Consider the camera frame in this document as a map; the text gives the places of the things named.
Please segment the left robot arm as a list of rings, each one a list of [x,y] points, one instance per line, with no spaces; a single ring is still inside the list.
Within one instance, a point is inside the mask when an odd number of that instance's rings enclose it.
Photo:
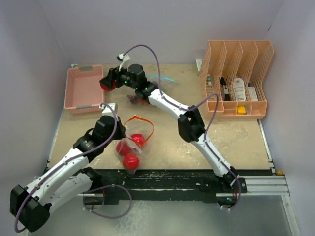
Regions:
[[[87,165],[113,140],[124,138],[125,131],[119,116],[101,116],[55,166],[25,187],[16,185],[10,192],[9,207],[15,217],[15,232],[35,232],[51,213],[76,195],[99,191],[102,176]]]

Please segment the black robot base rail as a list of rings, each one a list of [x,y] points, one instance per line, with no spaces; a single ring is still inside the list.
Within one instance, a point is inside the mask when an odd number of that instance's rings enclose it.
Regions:
[[[138,170],[84,168],[90,175],[90,194],[102,194],[106,205],[120,200],[134,201],[201,201],[234,205],[238,193],[245,194],[244,178],[232,186],[220,181],[211,170]]]

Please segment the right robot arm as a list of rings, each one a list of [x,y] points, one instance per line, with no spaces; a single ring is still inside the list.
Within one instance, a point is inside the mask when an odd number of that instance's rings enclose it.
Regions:
[[[158,84],[149,81],[143,67],[132,64],[128,69],[120,66],[109,69],[107,76],[100,80],[104,90],[113,90],[121,86],[135,89],[135,94],[143,101],[169,113],[178,123],[180,137],[194,145],[212,167],[223,192],[231,192],[238,187],[241,192],[239,175],[235,168],[226,161],[210,141],[198,106],[187,106],[168,96],[161,90],[161,76]]]

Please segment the pink perforated plastic basket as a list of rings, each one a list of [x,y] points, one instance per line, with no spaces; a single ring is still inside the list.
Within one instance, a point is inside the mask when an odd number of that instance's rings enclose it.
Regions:
[[[64,97],[64,109],[71,114],[99,112],[105,101],[99,81],[103,78],[103,66],[90,65],[68,69]]]

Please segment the fake pomegranate red yellow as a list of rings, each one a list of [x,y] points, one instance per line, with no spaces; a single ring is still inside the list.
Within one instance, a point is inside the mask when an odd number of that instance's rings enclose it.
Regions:
[[[131,152],[131,148],[126,141],[119,141],[116,145],[115,150],[120,156],[125,156]]]

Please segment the large pink red apple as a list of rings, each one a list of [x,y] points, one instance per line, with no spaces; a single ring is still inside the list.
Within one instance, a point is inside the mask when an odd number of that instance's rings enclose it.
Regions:
[[[139,166],[140,160],[139,158],[133,154],[133,153],[128,153],[124,156],[123,159],[123,166],[130,171],[136,170]]]

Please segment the orange zip bag with apples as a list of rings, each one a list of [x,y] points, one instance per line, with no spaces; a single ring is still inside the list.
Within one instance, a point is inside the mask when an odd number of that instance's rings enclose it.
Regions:
[[[153,145],[154,124],[134,115],[124,123],[125,137],[114,143],[114,154],[131,175],[146,162]]]

